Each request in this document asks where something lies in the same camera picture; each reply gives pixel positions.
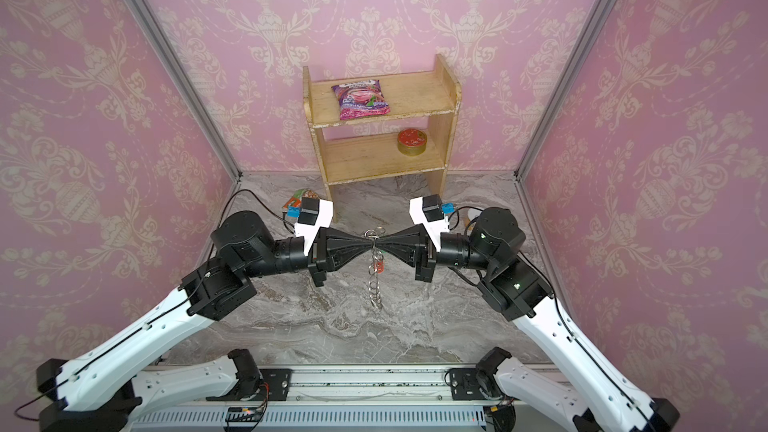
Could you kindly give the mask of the metal ring plate with keyrings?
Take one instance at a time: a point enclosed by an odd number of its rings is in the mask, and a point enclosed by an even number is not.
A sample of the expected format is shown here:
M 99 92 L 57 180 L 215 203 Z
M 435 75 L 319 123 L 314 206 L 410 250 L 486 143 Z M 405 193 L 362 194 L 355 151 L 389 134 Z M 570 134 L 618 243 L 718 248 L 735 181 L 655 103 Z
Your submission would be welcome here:
M 375 227 L 365 232 L 364 237 L 371 242 L 371 258 L 368 268 L 367 290 L 371 306 L 375 310 L 383 309 L 379 275 L 384 271 L 384 255 L 378 248 L 377 241 L 386 234 L 383 227 Z

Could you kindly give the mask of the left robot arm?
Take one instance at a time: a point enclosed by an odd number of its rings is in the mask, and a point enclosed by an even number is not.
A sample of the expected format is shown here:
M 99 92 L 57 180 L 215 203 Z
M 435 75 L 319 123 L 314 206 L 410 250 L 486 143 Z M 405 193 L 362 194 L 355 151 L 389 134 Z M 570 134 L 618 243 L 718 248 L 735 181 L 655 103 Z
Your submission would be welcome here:
M 210 362 L 151 372 L 163 353 L 224 319 L 253 298 L 254 279 L 309 271 L 317 286 L 371 247 L 330 226 L 332 205 L 320 204 L 275 239 L 261 217 L 239 211 L 212 233 L 214 254 L 186 275 L 152 310 L 83 355 L 49 359 L 36 370 L 41 431 L 123 431 L 153 412 L 199 399 L 240 401 L 257 395 L 263 378 L 246 349 Z

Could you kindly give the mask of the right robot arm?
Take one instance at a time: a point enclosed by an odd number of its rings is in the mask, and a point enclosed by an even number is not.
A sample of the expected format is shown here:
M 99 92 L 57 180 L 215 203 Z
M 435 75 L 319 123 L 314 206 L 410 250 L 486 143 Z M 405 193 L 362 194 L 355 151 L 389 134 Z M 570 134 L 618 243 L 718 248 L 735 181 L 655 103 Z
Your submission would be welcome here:
M 567 431 L 672 430 L 678 409 L 644 392 L 602 354 L 560 305 L 550 281 L 525 258 L 524 241 L 512 212 L 490 207 L 468 234 L 454 234 L 446 219 L 419 213 L 412 227 L 373 243 L 413 266 L 423 282 L 438 266 L 476 271 L 473 285 L 485 302 L 532 339 L 569 383 L 562 386 L 496 347 L 476 365 L 488 395 L 520 399 Z

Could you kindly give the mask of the green orange soup packet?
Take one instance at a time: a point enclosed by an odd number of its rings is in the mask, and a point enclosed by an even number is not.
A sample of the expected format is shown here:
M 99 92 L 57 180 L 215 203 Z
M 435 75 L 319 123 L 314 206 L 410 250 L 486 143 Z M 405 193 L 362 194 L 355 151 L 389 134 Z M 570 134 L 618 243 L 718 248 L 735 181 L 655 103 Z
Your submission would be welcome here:
M 302 200 L 306 197 L 319 199 L 319 195 L 312 189 L 309 189 L 309 188 L 298 189 L 285 202 L 285 204 L 282 207 L 282 210 L 284 212 L 288 212 L 291 209 L 300 208 Z

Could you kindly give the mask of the small yellow pull-tab can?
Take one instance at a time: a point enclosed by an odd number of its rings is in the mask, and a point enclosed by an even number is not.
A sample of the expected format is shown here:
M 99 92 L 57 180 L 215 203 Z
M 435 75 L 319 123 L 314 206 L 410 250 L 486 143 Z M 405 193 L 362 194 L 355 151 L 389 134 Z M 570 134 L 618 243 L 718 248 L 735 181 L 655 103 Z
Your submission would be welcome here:
M 482 210 L 477 208 L 468 208 L 465 210 L 465 212 L 466 219 L 464 220 L 464 226 L 466 229 L 470 229 L 476 222 L 476 218 L 480 215 Z

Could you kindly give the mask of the round red-lid tin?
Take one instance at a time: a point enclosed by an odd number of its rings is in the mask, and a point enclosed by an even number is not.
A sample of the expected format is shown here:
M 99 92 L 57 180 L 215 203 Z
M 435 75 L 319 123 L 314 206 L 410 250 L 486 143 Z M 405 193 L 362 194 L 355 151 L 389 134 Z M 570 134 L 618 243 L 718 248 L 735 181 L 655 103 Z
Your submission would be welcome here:
M 428 143 L 427 134 L 416 128 L 407 128 L 397 134 L 397 148 L 406 156 L 418 156 L 425 152 Z

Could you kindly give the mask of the purple snack bag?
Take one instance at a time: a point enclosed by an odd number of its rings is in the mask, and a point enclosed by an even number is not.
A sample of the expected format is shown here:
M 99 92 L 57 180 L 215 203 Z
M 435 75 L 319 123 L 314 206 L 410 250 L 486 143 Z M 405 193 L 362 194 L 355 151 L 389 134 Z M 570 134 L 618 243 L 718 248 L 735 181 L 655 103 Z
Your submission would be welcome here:
M 342 121 L 387 115 L 390 105 L 385 99 L 380 81 L 367 79 L 331 87 L 339 105 Z

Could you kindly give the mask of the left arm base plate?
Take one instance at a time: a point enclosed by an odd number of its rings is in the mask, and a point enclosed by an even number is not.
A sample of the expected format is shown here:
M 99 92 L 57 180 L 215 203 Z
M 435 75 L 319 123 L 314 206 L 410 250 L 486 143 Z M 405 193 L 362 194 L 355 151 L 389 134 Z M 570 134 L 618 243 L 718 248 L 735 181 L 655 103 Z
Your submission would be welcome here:
M 287 400 L 293 370 L 289 368 L 260 369 L 254 377 L 237 378 L 226 394 L 206 397 L 206 401 L 282 402 Z

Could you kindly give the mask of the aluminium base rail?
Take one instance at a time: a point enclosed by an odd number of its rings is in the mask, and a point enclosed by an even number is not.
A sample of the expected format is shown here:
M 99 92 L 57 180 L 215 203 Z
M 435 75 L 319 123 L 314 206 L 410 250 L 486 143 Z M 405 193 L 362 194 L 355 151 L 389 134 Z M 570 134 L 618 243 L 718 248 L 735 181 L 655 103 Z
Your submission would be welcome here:
M 195 401 L 140 416 L 130 431 L 567 431 L 517 399 L 454 401 L 444 375 L 466 365 L 292 366 L 282 402 Z M 528 369 L 567 386 L 559 372 Z

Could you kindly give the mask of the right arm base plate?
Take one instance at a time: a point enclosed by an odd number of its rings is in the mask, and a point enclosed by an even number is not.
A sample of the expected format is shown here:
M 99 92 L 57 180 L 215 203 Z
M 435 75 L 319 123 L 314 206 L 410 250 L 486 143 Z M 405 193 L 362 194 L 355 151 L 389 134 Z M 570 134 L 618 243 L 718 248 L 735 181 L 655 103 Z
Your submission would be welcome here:
M 511 403 L 517 397 L 503 393 L 499 386 L 475 368 L 449 368 L 444 375 L 454 401 L 491 401 Z

